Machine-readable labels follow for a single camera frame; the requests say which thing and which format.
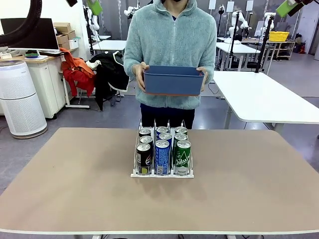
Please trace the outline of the person's right hand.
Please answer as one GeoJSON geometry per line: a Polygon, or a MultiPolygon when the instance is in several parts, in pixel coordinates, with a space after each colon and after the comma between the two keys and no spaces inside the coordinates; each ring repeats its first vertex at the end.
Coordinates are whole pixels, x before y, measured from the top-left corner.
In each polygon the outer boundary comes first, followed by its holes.
{"type": "Polygon", "coordinates": [[[135,64],[132,66],[132,72],[136,77],[136,81],[138,87],[145,93],[145,84],[144,84],[144,71],[149,69],[149,65],[145,62],[141,62],[140,64],[135,64]]]}

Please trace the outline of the person's left hand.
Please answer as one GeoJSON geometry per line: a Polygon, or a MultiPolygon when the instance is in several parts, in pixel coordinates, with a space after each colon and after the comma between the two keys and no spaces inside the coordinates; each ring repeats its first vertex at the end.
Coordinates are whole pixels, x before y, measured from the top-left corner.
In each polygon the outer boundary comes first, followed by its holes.
{"type": "Polygon", "coordinates": [[[203,92],[204,88],[205,88],[206,80],[209,77],[209,73],[207,72],[207,70],[204,67],[198,67],[198,68],[196,68],[196,70],[199,72],[202,72],[204,74],[204,78],[203,78],[203,82],[202,82],[202,86],[201,86],[201,92],[203,92]]]}

